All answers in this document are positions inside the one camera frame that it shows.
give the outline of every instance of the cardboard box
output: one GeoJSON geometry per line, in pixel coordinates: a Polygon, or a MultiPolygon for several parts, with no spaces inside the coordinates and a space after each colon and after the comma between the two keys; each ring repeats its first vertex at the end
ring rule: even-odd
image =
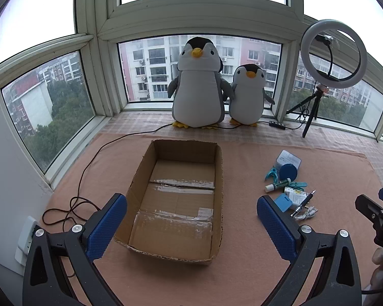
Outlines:
{"type": "Polygon", "coordinates": [[[159,139],[126,194],[116,242],[154,257],[208,264],[222,234],[223,170],[215,143],[159,139]]]}

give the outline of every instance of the penguin belly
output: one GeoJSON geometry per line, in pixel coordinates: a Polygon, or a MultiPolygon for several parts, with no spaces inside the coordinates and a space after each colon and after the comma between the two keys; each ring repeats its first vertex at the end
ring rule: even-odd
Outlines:
{"type": "Polygon", "coordinates": [[[176,121],[198,128],[221,116],[219,88],[212,71],[182,71],[173,102],[176,121]]]}
{"type": "Polygon", "coordinates": [[[257,122],[264,110],[262,89],[237,85],[230,104],[230,116],[242,124],[257,122]]]}

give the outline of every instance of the silver screw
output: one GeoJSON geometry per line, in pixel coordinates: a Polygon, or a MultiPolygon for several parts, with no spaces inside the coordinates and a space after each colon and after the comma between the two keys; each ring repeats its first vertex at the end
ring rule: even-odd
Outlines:
{"type": "Polygon", "coordinates": [[[76,225],[74,225],[73,227],[72,227],[72,232],[73,233],[78,233],[78,232],[80,232],[82,230],[82,225],[80,225],[80,224],[76,224],[76,225]]]}
{"type": "Polygon", "coordinates": [[[44,234],[44,230],[43,230],[43,229],[38,229],[38,230],[35,232],[35,235],[36,235],[37,237],[41,237],[43,234],[44,234]]]}
{"type": "Polygon", "coordinates": [[[349,236],[349,233],[346,230],[340,230],[339,233],[341,234],[342,237],[347,237],[349,236]]]}
{"type": "Polygon", "coordinates": [[[304,233],[310,233],[312,231],[312,228],[310,226],[302,226],[301,230],[304,233]]]}

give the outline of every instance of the large penguin plush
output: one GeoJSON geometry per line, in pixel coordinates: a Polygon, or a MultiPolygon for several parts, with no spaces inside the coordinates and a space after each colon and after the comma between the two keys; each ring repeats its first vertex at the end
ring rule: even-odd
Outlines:
{"type": "Polygon", "coordinates": [[[221,78],[223,62],[207,38],[194,37],[184,46],[177,63],[179,75],[170,82],[174,94],[172,116],[177,127],[204,127],[224,119],[225,97],[234,97],[231,85],[221,78]]]}
{"type": "Polygon", "coordinates": [[[236,69],[231,84],[234,98],[230,99],[230,123],[257,126],[264,110],[264,100],[275,104],[264,90],[265,75],[265,71],[256,64],[244,64],[236,69]]]}

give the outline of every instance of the ring light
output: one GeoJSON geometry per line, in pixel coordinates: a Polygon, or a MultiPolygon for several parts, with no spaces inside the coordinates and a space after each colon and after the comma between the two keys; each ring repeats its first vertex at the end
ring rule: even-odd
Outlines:
{"type": "Polygon", "coordinates": [[[313,23],[303,34],[302,41],[301,41],[301,57],[303,65],[305,66],[306,70],[310,73],[310,75],[319,83],[327,86],[327,87],[333,87],[333,88],[347,88],[351,87],[355,84],[357,84],[361,79],[363,78],[365,72],[366,72],[366,66],[367,66],[367,52],[366,47],[360,39],[360,37],[357,35],[357,33],[352,30],[349,26],[346,24],[335,21],[333,19],[322,19],[321,21],[317,21],[313,23]],[[343,78],[343,79],[337,79],[332,76],[328,76],[327,74],[323,72],[317,71],[313,64],[311,63],[311,59],[309,58],[309,48],[311,46],[311,43],[313,39],[320,34],[323,31],[327,30],[340,30],[342,32],[345,32],[356,43],[356,46],[359,50],[359,64],[350,76],[343,78]]]}

